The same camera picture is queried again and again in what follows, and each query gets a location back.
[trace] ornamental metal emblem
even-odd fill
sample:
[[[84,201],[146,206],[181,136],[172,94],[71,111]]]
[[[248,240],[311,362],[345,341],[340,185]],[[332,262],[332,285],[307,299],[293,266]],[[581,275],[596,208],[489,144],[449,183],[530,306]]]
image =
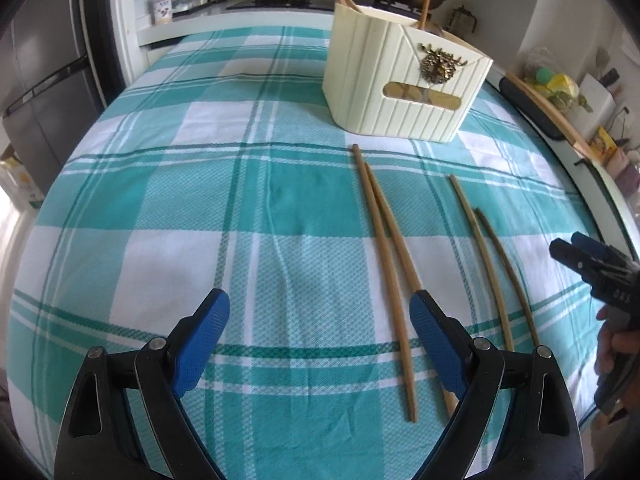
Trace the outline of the ornamental metal emblem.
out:
[[[434,85],[441,85],[456,75],[459,66],[466,66],[468,61],[463,62],[462,58],[454,59],[453,54],[444,52],[441,48],[433,50],[431,44],[418,45],[418,49],[426,54],[420,62],[420,74],[427,81]]]

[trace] basket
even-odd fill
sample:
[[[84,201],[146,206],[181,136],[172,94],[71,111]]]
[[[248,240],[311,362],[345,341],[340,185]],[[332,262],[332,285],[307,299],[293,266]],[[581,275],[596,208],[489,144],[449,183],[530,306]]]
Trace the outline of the basket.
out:
[[[361,135],[449,142],[492,60],[448,32],[336,4],[322,90],[335,123]]]

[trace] tablecloth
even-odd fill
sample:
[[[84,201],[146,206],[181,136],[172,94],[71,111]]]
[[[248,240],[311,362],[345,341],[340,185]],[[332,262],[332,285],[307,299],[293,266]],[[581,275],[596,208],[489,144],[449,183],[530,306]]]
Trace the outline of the tablecloth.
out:
[[[446,410],[406,312],[420,416],[407,421],[354,142],[424,288],[472,335],[502,346],[448,180],[458,177],[504,243],[577,415],[590,405],[598,305],[548,244],[596,229],[546,144],[487,84],[448,144],[349,134],[322,95],[327,45],[327,31],[304,27],[184,38],[109,106],[63,168],[20,264],[8,348],[20,439],[49,475],[86,350],[140,348],[221,287],[230,320],[182,402],[225,475],[411,478]],[[528,352],[527,324],[494,259],[516,349]],[[148,459],[165,472],[140,397],[129,397]],[[507,404],[502,392],[472,470],[488,464]]]

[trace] blue gripper pad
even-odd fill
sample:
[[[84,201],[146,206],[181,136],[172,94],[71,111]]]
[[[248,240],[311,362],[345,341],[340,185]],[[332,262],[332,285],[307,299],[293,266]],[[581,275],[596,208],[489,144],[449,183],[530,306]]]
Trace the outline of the blue gripper pad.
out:
[[[593,238],[583,235],[582,233],[574,233],[571,236],[571,245],[584,251],[592,258],[604,261],[607,257],[609,248]]]
[[[205,301],[209,298],[208,312],[202,316],[175,358],[174,380],[171,388],[179,399],[198,384],[229,319],[230,305],[226,292],[220,290],[217,295],[210,294]],[[206,308],[206,303],[203,303],[198,310],[200,308]]]
[[[412,295],[409,302],[409,318],[436,368],[440,382],[446,390],[463,399],[468,388],[464,362],[418,294]]]

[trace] kitchen counter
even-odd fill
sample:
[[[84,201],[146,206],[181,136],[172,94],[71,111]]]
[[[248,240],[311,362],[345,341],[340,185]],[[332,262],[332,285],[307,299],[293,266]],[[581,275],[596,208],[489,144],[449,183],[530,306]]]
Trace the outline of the kitchen counter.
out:
[[[209,32],[230,27],[253,27],[266,22],[281,23],[288,27],[305,27],[313,19],[316,28],[331,29],[334,14],[323,10],[307,9],[233,9],[227,7],[240,2],[224,2],[194,14],[180,16],[165,25],[151,25],[138,31],[138,46],[158,41],[182,38],[198,32]]]

